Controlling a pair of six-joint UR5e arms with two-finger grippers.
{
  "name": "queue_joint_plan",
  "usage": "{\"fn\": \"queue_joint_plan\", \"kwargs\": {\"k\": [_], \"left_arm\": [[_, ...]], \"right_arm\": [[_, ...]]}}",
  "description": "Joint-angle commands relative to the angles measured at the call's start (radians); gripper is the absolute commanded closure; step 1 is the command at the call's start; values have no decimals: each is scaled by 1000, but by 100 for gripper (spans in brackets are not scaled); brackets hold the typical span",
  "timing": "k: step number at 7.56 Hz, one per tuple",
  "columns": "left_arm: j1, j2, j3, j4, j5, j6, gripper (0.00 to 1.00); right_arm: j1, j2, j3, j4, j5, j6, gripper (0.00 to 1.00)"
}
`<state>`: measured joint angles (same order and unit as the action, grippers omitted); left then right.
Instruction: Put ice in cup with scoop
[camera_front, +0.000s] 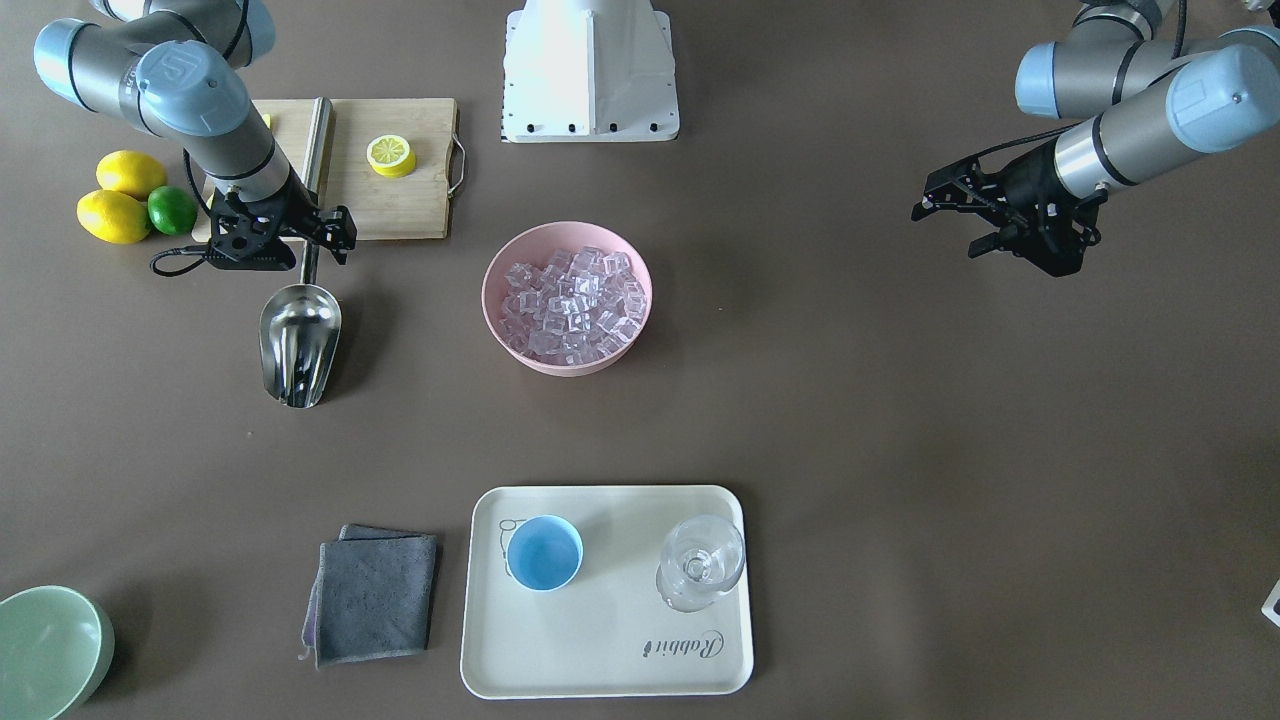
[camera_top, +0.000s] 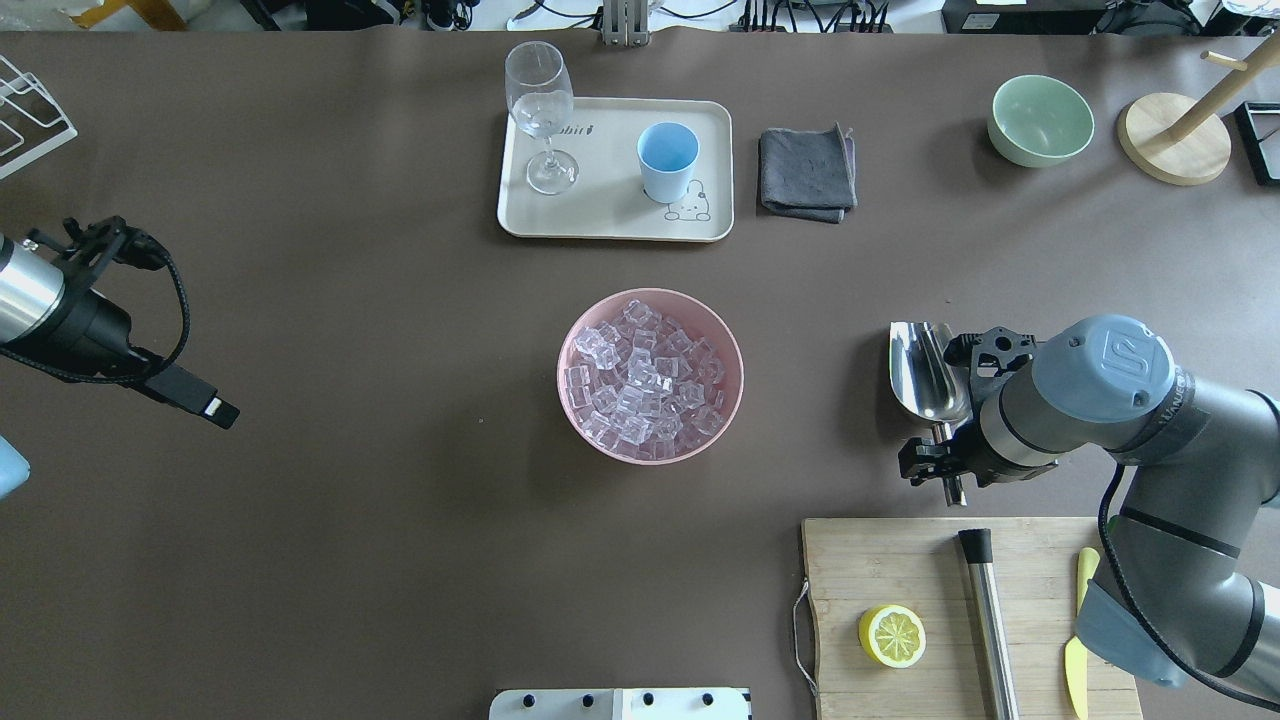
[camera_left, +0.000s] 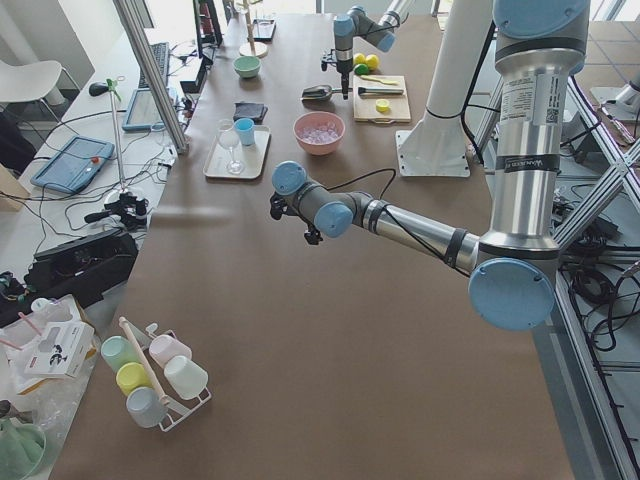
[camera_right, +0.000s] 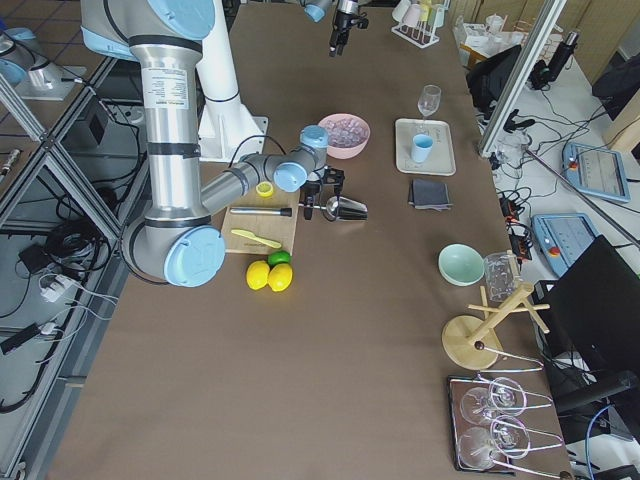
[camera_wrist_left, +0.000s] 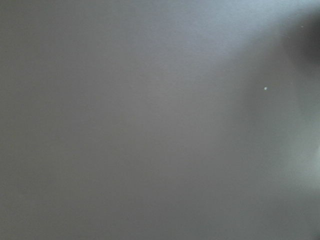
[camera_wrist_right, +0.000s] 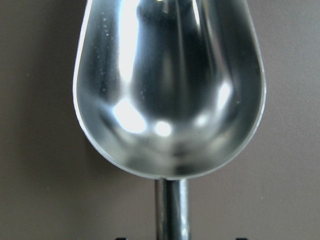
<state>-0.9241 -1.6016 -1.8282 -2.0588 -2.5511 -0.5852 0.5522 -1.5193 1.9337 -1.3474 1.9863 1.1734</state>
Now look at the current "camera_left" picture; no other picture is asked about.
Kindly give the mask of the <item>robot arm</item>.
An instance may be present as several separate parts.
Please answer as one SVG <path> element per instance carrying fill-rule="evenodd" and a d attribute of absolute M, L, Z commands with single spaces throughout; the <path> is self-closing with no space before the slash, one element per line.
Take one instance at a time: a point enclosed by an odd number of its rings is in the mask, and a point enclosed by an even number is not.
<path fill-rule="evenodd" d="M 359 226 L 428 253 L 469 278 L 476 312 L 507 330 L 546 320 L 555 303 L 560 248 L 551 237 L 569 77 L 584 63 L 585 1 L 457 1 L 443 40 L 422 119 L 396 135 L 404 176 L 466 176 L 465 148 L 475 138 L 467 103 L 488 52 L 502 79 L 499 140 L 488 230 L 476 236 L 377 200 L 333 193 L 296 162 L 272 175 L 271 215 L 305 222 L 315 244 Z"/>
<path fill-rule="evenodd" d="M 392 1 L 377 21 L 359 5 L 334 17 L 334 46 L 323 55 L 321 69 L 326 71 L 329 65 L 336 68 L 340 75 L 340 93 L 345 100 L 349 98 L 350 75 L 354 67 L 354 39 L 362 38 L 378 50 L 388 52 L 395 42 L 395 30 L 406 21 L 413 4 L 410 0 Z"/>

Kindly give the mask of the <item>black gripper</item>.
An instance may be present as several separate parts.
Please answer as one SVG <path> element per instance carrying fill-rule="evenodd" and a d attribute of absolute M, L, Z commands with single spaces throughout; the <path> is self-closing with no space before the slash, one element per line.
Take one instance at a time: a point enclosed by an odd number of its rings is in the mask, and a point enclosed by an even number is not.
<path fill-rule="evenodd" d="M 269 199 L 270 216 L 273 220 L 279 221 L 283 216 L 294 217 L 306 224 L 304 238 L 308 244 L 319 244 L 323 241 L 321 232 L 293 206 L 290 206 L 285 198 L 278 193 L 273 193 Z"/>
<path fill-rule="evenodd" d="M 341 93 L 343 99 L 347 99 L 347 75 L 350 73 L 350 52 L 336 49 L 325 51 L 321 56 L 321 70 L 327 71 L 329 66 L 334 66 L 341 75 Z"/>

